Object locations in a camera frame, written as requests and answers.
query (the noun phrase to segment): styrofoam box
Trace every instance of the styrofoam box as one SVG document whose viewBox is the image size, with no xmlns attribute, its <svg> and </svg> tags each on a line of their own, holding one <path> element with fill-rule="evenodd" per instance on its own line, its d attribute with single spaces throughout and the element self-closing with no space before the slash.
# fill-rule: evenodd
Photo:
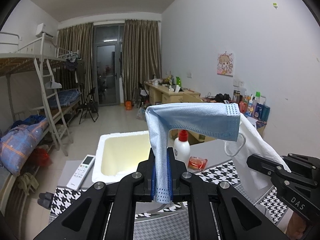
<svg viewBox="0 0 320 240">
<path fill-rule="evenodd" d="M 148 131 L 101 135 L 92 182 L 109 184 L 120 181 L 135 172 L 140 162 L 149 158 L 150 148 Z"/>
</svg>

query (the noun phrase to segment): curtain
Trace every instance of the curtain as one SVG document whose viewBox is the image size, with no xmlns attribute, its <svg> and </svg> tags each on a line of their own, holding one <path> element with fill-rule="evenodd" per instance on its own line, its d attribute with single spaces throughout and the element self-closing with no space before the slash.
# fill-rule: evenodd
<svg viewBox="0 0 320 240">
<path fill-rule="evenodd" d="M 92 88 L 92 39 L 93 23 L 80 24 L 61 29 L 58 34 L 58 47 L 73 52 L 79 50 L 79 56 L 84 62 L 84 78 L 82 78 L 84 83 L 80 84 L 82 99 L 87 96 Z M 57 82 L 61 83 L 63 90 L 78 88 L 75 73 L 73 71 L 64 68 L 57 69 L 55 79 Z"/>
<path fill-rule="evenodd" d="M 125 21 L 122 61 L 124 101 L 132 101 L 138 82 L 161 78 L 158 22 Z"/>
</svg>

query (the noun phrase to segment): metal screw cap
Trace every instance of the metal screw cap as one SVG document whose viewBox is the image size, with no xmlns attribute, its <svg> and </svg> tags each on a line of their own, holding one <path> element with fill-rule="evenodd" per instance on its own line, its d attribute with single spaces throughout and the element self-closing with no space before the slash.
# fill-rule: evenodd
<svg viewBox="0 0 320 240">
<path fill-rule="evenodd" d="M 186 171 L 186 172 L 182 173 L 182 177 L 184 177 L 185 179 L 190 179 L 191 176 L 192 176 L 192 174 L 190 172 Z"/>
<path fill-rule="evenodd" d="M 96 182 L 95 184 L 94 184 L 94 188 L 95 189 L 102 189 L 103 187 L 104 187 L 104 183 L 103 182 L 101 182 L 101 181 L 99 181 L 99 182 Z"/>
<path fill-rule="evenodd" d="M 133 177 L 134 179 L 138 179 L 138 178 L 140 178 L 141 176 L 142 176 L 142 174 L 141 174 L 140 172 L 138 172 L 138 171 L 132 173 L 132 177 Z"/>
<path fill-rule="evenodd" d="M 220 183 L 220 187 L 227 189 L 230 187 L 230 184 L 228 182 L 223 181 Z"/>
</svg>

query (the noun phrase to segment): white ear loop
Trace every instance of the white ear loop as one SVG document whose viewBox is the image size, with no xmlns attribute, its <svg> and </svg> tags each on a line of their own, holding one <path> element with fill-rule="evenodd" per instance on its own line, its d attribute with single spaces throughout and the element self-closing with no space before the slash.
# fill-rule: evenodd
<svg viewBox="0 0 320 240">
<path fill-rule="evenodd" d="M 245 142 L 246 142 L 246 138 L 245 138 L 245 136 L 242 134 L 242 133 L 239 133 L 239 135 L 241 135 L 241 137 L 243 138 L 243 142 L 242 142 L 242 144 L 241 144 L 241 146 L 240 146 L 240 148 L 236 151 L 236 153 L 235 154 L 229 154 L 228 152 L 227 152 L 227 142 L 225 142 L 224 143 L 224 152 L 226 153 L 226 155 L 227 156 L 229 156 L 229 157 L 235 157 L 239 152 L 240 152 L 240 150 L 242 149 L 242 147 L 244 146 L 244 144 L 245 144 Z"/>
</svg>

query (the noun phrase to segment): toiletry bottle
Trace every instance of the toiletry bottle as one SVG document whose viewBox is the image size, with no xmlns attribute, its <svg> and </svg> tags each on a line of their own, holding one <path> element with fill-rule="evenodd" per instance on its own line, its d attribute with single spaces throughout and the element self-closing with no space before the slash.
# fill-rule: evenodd
<svg viewBox="0 0 320 240">
<path fill-rule="evenodd" d="M 270 107 L 266 106 L 266 105 L 263 105 L 260 120 L 264 121 L 264 122 L 267 122 L 269 114 L 270 114 Z"/>
<path fill-rule="evenodd" d="M 190 144 L 188 142 L 188 132 L 187 130 L 181 130 L 178 137 L 173 143 L 174 158 L 178 161 L 184 162 L 186 167 L 188 167 L 188 162 L 190 158 Z"/>
<path fill-rule="evenodd" d="M 266 97 L 264 97 L 264 96 L 260 96 L 260 104 L 261 105 L 265 105 L 266 104 Z"/>
<path fill-rule="evenodd" d="M 243 114 L 245 113 L 245 111 L 246 111 L 245 106 L 246 106 L 246 104 L 245 104 L 243 101 L 241 101 L 241 102 L 239 103 L 240 113 L 243 113 Z"/>
<path fill-rule="evenodd" d="M 253 95 L 251 95 L 251 98 L 248 102 L 247 111 L 245 112 L 245 115 L 247 115 L 247 116 L 252 116 L 252 112 L 253 112 L 252 103 L 253 103 Z"/>
<path fill-rule="evenodd" d="M 245 113 L 245 111 L 247 111 L 247 107 L 248 107 L 248 96 L 247 96 L 247 91 L 244 92 L 244 96 L 242 97 L 242 102 L 244 103 L 244 112 L 243 114 Z"/>
<path fill-rule="evenodd" d="M 256 109 L 255 109 L 255 111 L 253 112 L 253 116 L 254 116 L 256 119 L 260 119 L 261 114 L 262 114 L 262 108 L 263 108 L 263 105 L 257 103 Z"/>
<path fill-rule="evenodd" d="M 256 92 L 256 96 L 255 96 L 253 103 L 252 103 L 253 113 L 256 111 L 257 104 L 259 104 L 259 103 L 260 103 L 260 92 Z"/>
</svg>

